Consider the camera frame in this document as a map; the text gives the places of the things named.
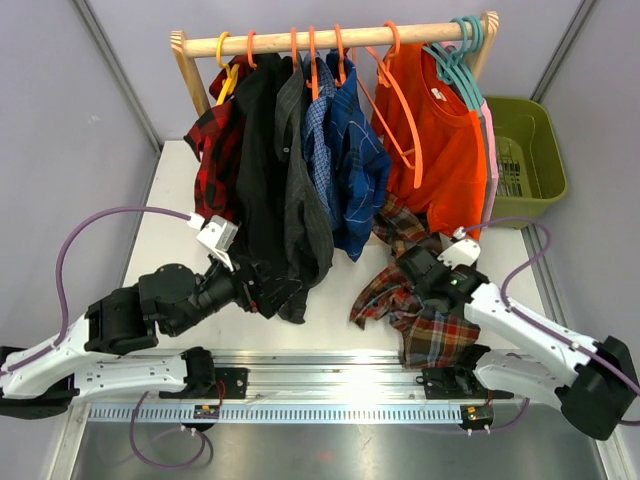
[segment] gray floor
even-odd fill
[[[506,421],[515,410],[498,412]],[[139,445],[169,425],[137,426]],[[594,443],[546,407],[533,407],[513,430],[467,438],[406,425],[217,425],[215,447],[188,471],[163,472],[131,454],[128,425],[87,426],[73,478],[213,480],[603,479]],[[454,427],[439,427],[451,431]],[[178,434],[146,453],[164,463],[186,461],[199,441]]]

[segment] white table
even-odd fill
[[[198,163],[185,142],[166,142],[147,204],[185,213],[192,211],[192,186],[197,169]],[[141,275],[167,263],[182,263],[194,272],[204,273],[209,262],[207,252],[196,241],[195,234],[184,222],[145,214],[125,285],[135,283]],[[481,243],[478,268],[498,284],[528,258],[518,230],[489,229],[482,234]],[[309,294],[304,325],[294,325],[278,317],[266,320],[230,305],[179,337],[160,335],[159,348],[184,350],[201,345],[211,350],[238,352],[319,354],[369,350],[397,353],[401,349],[400,334],[386,320],[367,322],[365,331],[349,322],[354,300],[390,260],[388,247],[373,235],[356,263],[343,251],[336,250],[333,268]],[[543,313],[530,269],[512,282],[510,295]],[[498,334],[486,330],[480,334],[479,343],[493,349],[513,348]]]

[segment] green basket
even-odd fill
[[[486,100],[493,117],[500,174],[491,218],[539,217],[567,193],[567,178],[549,115],[531,100]],[[504,223],[513,228],[527,225]]]

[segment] clothing rack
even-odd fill
[[[484,12],[481,16],[481,24],[484,30],[484,43],[480,51],[469,55],[468,63],[471,72],[477,79],[489,56],[493,42],[495,41],[500,21],[496,12]],[[468,22],[468,38],[472,38],[473,29]],[[432,43],[444,41],[462,40],[463,32],[457,23],[432,23],[424,25],[398,26],[401,43]],[[388,27],[352,28],[340,30],[342,45],[345,48],[365,47],[376,45],[393,45],[393,32]],[[295,34],[297,49],[310,50],[309,32],[297,32]],[[324,30],[314,33],[315,48],[317,50],[338,48],[336,32]],[[248,37],[227,37],[221,47],[222,55],[242,55],[247,53]],[[273,33],[254,35],[252,38],[252,52],[278,53],[290,52],[292,48],[291,33]],[[196,58],[215,57],[218,38],[188,39],[184,31],[171,32],[171,49],[178,62],[178,67],[187,85],[189,94],[196,107],[198,115],[204,114],[211,108],[209,98],[205,90],[202,78],[196,65]]]

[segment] blue plaid shirt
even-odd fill
[[[302,154],[309,164],[309,176],[316,187],[322,209],[329,217],[331,230],[340,227],[340,201],[335,172],[331,168],[331,150],[325,145],[325,118],[331,106],[331,99],[336,94],[336,84],[331,70],[316,57],[318,66],[318,99],[309,105],[302,124]],[[311,56],[304,58],[302,70],[306,79],[311,79]]]
[[[332,50],[327,65],[338,77],[339,55]],[[342,212],[333,243],[354,262],[360,257],[373,228],[373,217],[385,202],[391,158],[365,118],[358,101],[356,69],[345,59],[347,80],[331,103],[327,144],[336,169]]]

